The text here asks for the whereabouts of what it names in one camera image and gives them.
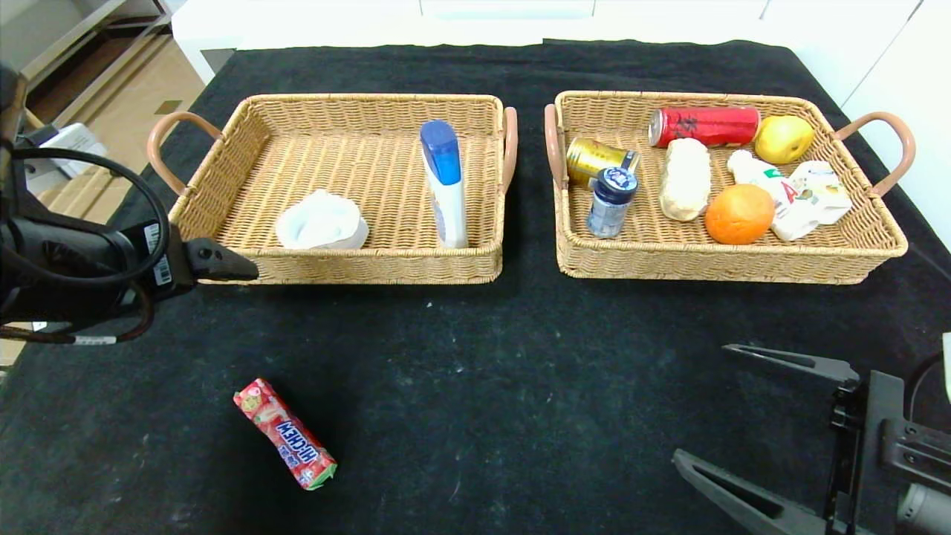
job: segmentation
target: soda can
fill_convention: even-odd
[[[574,184],[587,186],[603,168],[624,168],[634,172],[641,156],[635,150],[617,149],[593,139],[576,137],[568,145],[568,177]]]
[[[650,115],[648,139],[661,149],[683,137],[707,147],[744,145],[756,137],[759,127],[756,108],[661,108]]]

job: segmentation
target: black cable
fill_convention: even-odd
[[[908,377],[908,383],[904,389],[904,419],[908,422],[914,422],[912,418],[915,416],[915,396],[918,395],[918,388],[922,385],[928,372],[942,360],[944,360],[944,354],[938,351],[934,355],[924,359]]]
[[[139,283],[132,282],[129,287],[139,298],[141,319],[138,325],[118,336],[77,336],[65,332],[33,332],[19,327],[2,326],[0,327],[0,337],[39,344],[72,344],[76,346],[107,346],[134,340],[142,336],[152,326],[152,322],[155,320],[155,305],[148,293],[139,286]]]
[[[115,273],[102,277],[71,277],[69,275],[62,275],[60,273],[56,273],[35,265],[33,262],[30,262],[26,258],[20,256],[15,250],[13,250],[13,248],[7,246],[7,244],[2,244],[3,261],[5,263],[8,263],[14,268],[18,268],[24,273],[32,275],[33,277],[40,280],[51,281],[61,285],[73,287],[103,287],[120,285],[139,278],[146,271],[152,269],[152,267],[158,264],[163,255],[165,255],[165,250],[168,248],[168,236],[171,233],[168,223],[168,215],[165,213],[165,208],[162,206],[162,200],[159,199],[159,196],[154,191],[152,191],[152,188],[146,184],[146,181],[143,180],[141,176],[133,172],[131,169],[103,158],[102,156],[87,154],[85,152],[70,149],[20,149],[13,152],[12,158],[14,160],[28,160],[35,158],[78,160],[80,162],[86,162],[88,164],[107,168],[116,174],[122,175],[129,182],[131,182],[132,185],[136,187],[136,189],[142,192],[148,203],[151,205],[152,210],[155,212],[155,217],[159,221],[159,243],[139,266],[126,270],[122,273]]]

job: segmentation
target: gold can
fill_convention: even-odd
[[[568,145],[566,164],[573,184],[588,186],[603,168],[625,168],[636,175],[641,155],[635,150],[617,149],[593,139],[576,137]]]

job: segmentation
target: white bottle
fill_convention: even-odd
[[[445,248],[466,248],[465,188],[459,161],[459,142],[445,121],[429,121],[419,129],[422,161],[429,179],[439,244]]]
[[[727,168],[737,184],[753,184],[765,189],[776,205],[770,228],[781,240],[798,240],[819,225],[817,210],[775,166],[753,158],[748,150],[737,150],[727,160]]]

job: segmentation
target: table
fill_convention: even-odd
[[[502,274],[476,287],[199,287],[129,344],[28,347],[0,392],[13,511],[0,531],[738,533],[677,476],[677,447],[817,508],[833,385],[718,347],[906,376],[951,325],[951,258],[893,190],[909,251],[857,286],[566,277],[541,122],[564,89],[794,95],[847,122],[789,50],[749,42],[239,51],[193,107],[218,126],[263,92],[475,92],[516,107]],[[166,162],[190,176],[209,145],[176,129]],[[873,182],[885,175],[858,136],[847,145]],[[130,198],[117,223],[146,215]],[[916,414],[949,428],[933,375]],[[338,458],[326,487],[297,488],[232,405],[257,376]],[[895,494],[868,489],[882,506],[867,527],[892,532]]]

